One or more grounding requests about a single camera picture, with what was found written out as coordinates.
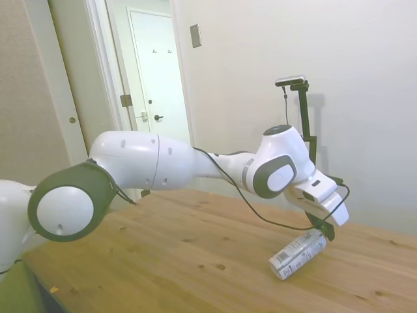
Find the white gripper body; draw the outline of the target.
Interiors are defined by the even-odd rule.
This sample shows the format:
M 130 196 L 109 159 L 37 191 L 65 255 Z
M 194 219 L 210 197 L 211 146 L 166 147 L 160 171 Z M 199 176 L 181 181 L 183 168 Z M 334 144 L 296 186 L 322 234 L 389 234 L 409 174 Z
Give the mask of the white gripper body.
M 293 184 L 293 205 L 321 220 L 339 205 L 326 222 L 342 226 L 348 221 L 349 214 L 337 188 L 333 179 L 315 170 L 307 179 Z

